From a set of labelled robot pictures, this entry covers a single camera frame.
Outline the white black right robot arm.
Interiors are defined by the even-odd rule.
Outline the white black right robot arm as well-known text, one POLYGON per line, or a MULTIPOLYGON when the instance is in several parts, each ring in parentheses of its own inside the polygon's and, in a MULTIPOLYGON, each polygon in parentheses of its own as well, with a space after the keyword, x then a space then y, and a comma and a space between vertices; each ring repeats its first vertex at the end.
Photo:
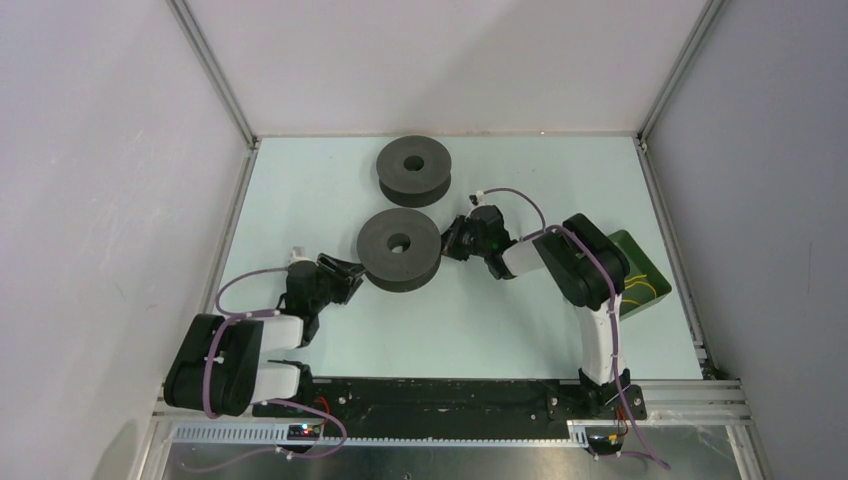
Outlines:
POLYGON ((485 205, 457 216, 441 242, 444 256, 458 261, 479 257, 498 280, 547 271, 578 317, 583 408, 606 418, 620 407, 629 385, 621 359, 620 310, 630 265, 594 223, 578 213, 516 240, 506 230, 502 212, 485 205))

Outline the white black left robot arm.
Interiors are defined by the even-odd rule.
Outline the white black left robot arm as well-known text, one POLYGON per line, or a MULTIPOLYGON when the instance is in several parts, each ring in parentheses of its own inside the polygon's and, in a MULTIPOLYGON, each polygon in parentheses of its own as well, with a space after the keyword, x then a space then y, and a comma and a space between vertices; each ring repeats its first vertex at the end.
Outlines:
POLYGON ((285 289, 276 306, 243 312, 219 307, 193 318, 165 377, 162 397, 168 406, 212 419, 239 416, 273 399, 292 416, 312 411, 316 390, 305 382, 307 367, 266 355, 308 346, 321 312, 330 304, 348 304, 366 269, 326 254, 310 259, 295 253, 279 271, 285 289))

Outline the dark grey spool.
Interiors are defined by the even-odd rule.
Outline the dark grey spool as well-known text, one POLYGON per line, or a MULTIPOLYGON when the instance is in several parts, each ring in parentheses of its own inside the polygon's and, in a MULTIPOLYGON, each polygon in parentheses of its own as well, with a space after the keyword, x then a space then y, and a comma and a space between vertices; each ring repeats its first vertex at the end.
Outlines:
POLYGON ((408 208, 375 214, 356 239, 356 252, 367 278, 392 293, 411 292, 429 283, 439 270, 441 249, 435 222, 408 208))
POLYGON ((375 168, 384 196, 402 207, 432 205, 451 186, 451 154, 441 142, 427 136, 392 140, 377 155, 375 168))

